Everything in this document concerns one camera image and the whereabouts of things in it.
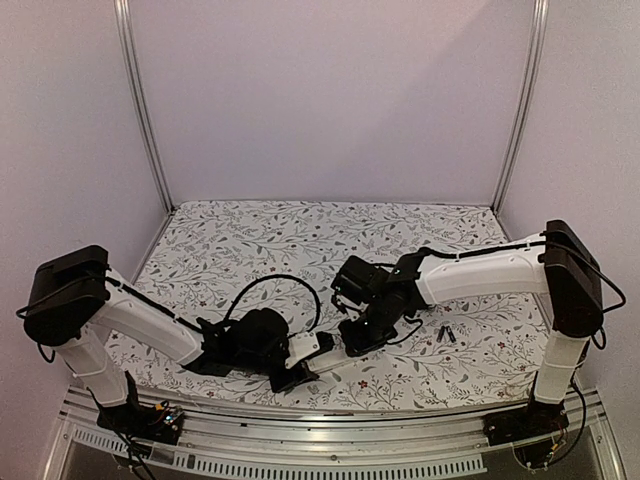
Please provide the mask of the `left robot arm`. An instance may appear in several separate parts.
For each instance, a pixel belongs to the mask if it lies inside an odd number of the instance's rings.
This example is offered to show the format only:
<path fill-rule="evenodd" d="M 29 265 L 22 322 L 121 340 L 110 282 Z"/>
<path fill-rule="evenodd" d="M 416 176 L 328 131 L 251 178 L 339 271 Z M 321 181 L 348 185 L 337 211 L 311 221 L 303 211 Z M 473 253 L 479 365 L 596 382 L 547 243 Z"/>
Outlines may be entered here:
<path fill-rule="evenodd" d="M 261 374 L 275 393 L 318 377 L 307 364 L 320 348 L 314 334 L 291 336 L 286 320 L 268 308 L 239 320 L 186 321 L 136 291 L 110 268 L 107 251 L 98 245 L 40 265 L 29 301 L 16 314 L 26 334 L 59 354 L 128 434 L 141 433 L 149 415 L 131 398 L 133 389 L 97 338 L 96 325 L 123 333 L 198 375 Z"/>

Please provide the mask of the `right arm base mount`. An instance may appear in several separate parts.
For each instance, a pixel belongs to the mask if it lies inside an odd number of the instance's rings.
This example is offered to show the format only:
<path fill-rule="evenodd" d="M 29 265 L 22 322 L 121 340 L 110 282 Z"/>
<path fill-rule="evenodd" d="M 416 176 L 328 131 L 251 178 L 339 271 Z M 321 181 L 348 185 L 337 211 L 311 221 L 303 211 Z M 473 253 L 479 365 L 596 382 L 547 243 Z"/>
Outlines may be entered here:
<path fill-rule="evenodd" d="M 516 461 L 530 470 L 550 465 L 569 426 L 563 402 L 546 404 L 533 399 L 521 408 L 487 414 L 482 422 L 489 445 L 510 444 Z"/>

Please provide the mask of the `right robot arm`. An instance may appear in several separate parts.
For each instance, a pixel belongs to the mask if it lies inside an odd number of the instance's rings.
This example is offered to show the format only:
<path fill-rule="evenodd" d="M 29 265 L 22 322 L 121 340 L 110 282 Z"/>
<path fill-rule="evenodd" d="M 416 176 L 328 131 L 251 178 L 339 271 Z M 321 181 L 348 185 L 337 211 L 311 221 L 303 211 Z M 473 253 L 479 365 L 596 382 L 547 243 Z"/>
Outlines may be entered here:
<path fill-rule="evenodd" d="M 511 293 L 546 295 L 552 307 L 552 332 L 532 392 L 533 401 L 517 415 L 517 427 L 537 436 L 556 417 L 579 359 L 604 323 L 602 278 L 598 262 L 563 220 L 545 230 L 502 245 L 460 252 L 429 247 L 405 254 L 384 269 L 350 256 L 331 284 L 364 310 L 339 331 L 350 357 L 377 350 L 397 335 L 405 315 L 450 300 Z"/>

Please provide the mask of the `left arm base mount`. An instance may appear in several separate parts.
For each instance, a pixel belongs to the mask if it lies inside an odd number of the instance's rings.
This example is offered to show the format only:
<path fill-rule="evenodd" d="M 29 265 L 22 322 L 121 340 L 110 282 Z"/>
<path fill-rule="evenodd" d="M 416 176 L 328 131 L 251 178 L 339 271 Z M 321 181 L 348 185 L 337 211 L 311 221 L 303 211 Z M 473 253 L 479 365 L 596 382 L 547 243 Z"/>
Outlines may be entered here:
<path fill-rule="evenodd" d="M 123 436 L 177 445 L 184 424 L 183 409 L 171 406 L 167 400 L 155 406 L 142 405 L 133 377 L 125 372 L 125 378 L 128 388 L 125 403 L 113 407 L 97 403 L 97 425 Z"/>

